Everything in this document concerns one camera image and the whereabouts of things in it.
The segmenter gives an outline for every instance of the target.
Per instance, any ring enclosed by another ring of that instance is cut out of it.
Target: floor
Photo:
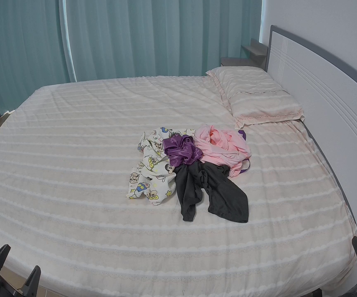
[[[5,113],[3,116],[0,117],[0,126],[4,123],[4,121],[8,118],[9,112]],[[0,271],[0,274],[3,278],[10,283],[15,288],[22,287],[24,281],[26,280],[22,276],[17,275],[16,273],[8,270],[6,267],[3,267]],[[44,287],[38,286],[37,291],[38,297],[62,297],[62,295],[55,293],[51,290],[45,289]],[[302,297],[321,297],[321,290],[315,290],[312,293],[309,293]]]

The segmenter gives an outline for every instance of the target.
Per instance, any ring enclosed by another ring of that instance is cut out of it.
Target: white headboard
[[[334,171],[357,223],[357,70],[275,26],[265,70],[303,106],[304,124]]]

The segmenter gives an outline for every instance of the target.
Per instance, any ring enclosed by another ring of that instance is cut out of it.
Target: curtain
[[[0,111],[42,86],[69,82],[58,0],[0,0]]]
[[[258,40],[262,0],[0,0],[0,110],[41,86],[203,75]]]

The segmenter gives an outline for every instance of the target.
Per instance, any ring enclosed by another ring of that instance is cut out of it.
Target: pillowcase
[[[214,79],[224,106],[239,128],[245,124],[304,119],[300,104],[261,68],[224,66],[206,74]]]

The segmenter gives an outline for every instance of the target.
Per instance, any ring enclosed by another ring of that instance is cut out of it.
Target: pink garment
[[[206,124],[195,131],[193,141],[203,152],[203,163],[228,165],[230,177],[238,176],[242,161],[251,156],[249,146],[237,131],[220,131]]]

